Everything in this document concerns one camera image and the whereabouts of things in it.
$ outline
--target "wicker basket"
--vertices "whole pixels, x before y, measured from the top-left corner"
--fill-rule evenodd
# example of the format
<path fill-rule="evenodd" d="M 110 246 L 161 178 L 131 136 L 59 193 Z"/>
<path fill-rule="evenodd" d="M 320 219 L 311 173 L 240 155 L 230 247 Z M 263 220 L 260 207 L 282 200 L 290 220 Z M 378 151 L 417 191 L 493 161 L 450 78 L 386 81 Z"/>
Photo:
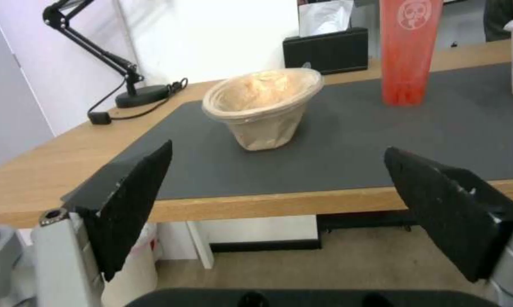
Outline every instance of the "wicker basket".
<path fill-rule="evenodd" d="M 306 103 L 323 87 L 316 70 L 287 68 L 231 78 L 204 96 L 203 110 L 228 125 L 247 150 L 280 147 L 289 142 Z"/>

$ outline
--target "tissue box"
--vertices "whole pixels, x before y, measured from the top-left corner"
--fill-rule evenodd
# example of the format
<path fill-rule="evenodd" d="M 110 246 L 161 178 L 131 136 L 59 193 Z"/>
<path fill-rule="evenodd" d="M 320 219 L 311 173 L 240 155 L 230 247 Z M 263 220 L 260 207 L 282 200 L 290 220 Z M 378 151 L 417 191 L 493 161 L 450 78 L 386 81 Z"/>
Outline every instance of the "tissue box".
<path fill-rule="evenodd" d="M 346 31 L 311 37 L 288 37 L 283 41 L 286 68 L 311 64 L 321 74 L 336 74 L 368 69 L 368 29 Z"/>

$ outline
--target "black cable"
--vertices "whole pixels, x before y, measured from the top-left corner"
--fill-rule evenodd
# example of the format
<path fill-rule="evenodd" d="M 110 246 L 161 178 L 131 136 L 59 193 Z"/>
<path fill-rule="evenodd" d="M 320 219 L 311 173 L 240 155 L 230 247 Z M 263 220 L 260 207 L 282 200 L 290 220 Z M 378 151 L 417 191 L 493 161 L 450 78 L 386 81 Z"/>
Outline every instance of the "black cable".
<path fill-rule="evenodd" d="M 97 107 L 98 105 L 101 105 L 101 103 L 103 103 L 107 98 L 111 97 L 112 94 L 114 94 L 116 91 L 118 91 L 122 85 L 124 85 L 126 83 L 126 79 L 123 79 L 122 80 L 122 83 L 120 83 L 120 85 L 118 85 L 118 87 L 114 90 L 111 91 L 111 93 L 108 93 L 105 97 L 101 98 L 101 100 L 99 100 L 97 103 L 95 103 L 95 105 L 93 105 L 88 111 L 87 111 L 87 115 L 89 116 L 89 114 L 91 113 L 91 111 L 93 111 L 93 109 L 95 109 L 95 107 Z"/>
<path fill-rule="evenodd" d="M 164 103 L 167 103 L 171 97 L 173 97 L 176 93 L 179 93 L 181 90 L 183 90 L 188 85 L 188 79 L 182 78 L 181 81 L 175 81 L 172 84 L 167 84 L 167 97 L 161 101 L 160 103 L 157 103 L 154 107 L 151 107 L 149 110 L 143 111 L 141 113 L 130 115 L 130 116 L 121 116 L 121 117 L 112 117 L 107 112 L 92 112 L 93 109 L 95 109 L 98 105 L 101 105 L 107 98 L 109 98 L 113 93 L 118 91 L 124 84 L 126 83 L 126 79 L 122 80 L 122 83 L 116 87 L 116 89 L 112 90 L 111 93 L 108 93 L 105 97 L 101 98 L 95 105 L 93 105 L 88 111 L 87 115 L 89 120 L 92 124 L 95 125 L 108 125 L 113 120 L 130 120 L 130 119 L 136 119 L 137 117 L 141 117 L 143 115 L 147 115 L 148 113 L 158 109 L 161 105 Z"/>

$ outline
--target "tissue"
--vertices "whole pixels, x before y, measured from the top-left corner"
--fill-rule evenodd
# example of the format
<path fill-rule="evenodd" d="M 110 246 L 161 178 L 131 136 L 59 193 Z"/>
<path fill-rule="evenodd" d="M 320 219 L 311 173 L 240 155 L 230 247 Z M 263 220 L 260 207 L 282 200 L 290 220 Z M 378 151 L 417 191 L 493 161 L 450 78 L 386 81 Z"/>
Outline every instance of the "tissue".
<path fill-rule="evenodd" d="M 300 37 L 345 31 L 353 10 L 353 0 L 333 0 L 298 7 Z"/>

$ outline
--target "table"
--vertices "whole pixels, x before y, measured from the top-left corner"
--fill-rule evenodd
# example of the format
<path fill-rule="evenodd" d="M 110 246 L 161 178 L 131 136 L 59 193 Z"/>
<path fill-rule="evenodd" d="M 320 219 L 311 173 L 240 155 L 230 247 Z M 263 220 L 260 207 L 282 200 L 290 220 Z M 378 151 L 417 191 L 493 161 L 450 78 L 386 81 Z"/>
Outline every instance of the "table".
<path fill-rule="evenodd" d="M 482 66 L 510 61 L 510 41 L 497 41 L 437 51 L 432 71 Z M 369 70 L 325 77 L 327 84 L 379 78 L 380 65 L 371 61 Z M 60 196 L 75 188 L 130 145 L 175 108 L 202 99 L 217 81 L 189 85 L 163 107 L 140 119 L 114 122 L 109 126 L 81 124 L 54 140 L 0 167 L 0 223 L 33 227 L 40 214 L 61 205 Z M 115 115 L 138 113 L 136 109 L 112 110 Z M 492 182 L 513 199 L 513 180 Z M 151 222 L 199 221 L 227 218 L 292 216 L 403 210 L 393 187 L 360 188 L 328 192 L 267 194 L 159 200 Z"/>

